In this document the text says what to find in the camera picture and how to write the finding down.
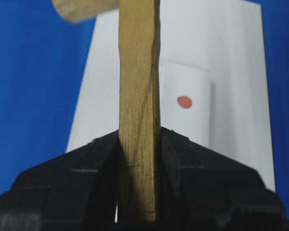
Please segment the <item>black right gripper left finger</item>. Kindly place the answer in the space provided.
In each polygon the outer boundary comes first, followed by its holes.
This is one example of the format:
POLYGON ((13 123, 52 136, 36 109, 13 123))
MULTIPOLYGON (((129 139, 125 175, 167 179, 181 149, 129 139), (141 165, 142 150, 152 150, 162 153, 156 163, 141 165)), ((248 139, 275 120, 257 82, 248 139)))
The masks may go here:
POLYGON ((115 221, 118 132, 21 172, 0 195, 0 231, 103 231, 115 221))

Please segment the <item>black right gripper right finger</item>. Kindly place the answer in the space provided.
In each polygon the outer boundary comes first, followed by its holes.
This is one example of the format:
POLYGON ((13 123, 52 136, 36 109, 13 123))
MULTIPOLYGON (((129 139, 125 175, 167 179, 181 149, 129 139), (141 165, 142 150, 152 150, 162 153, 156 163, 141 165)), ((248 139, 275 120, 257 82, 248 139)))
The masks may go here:
POLYGON ((172 231, 284 231, 286 212, 259 173, 161 129, 164 220, 172 231))

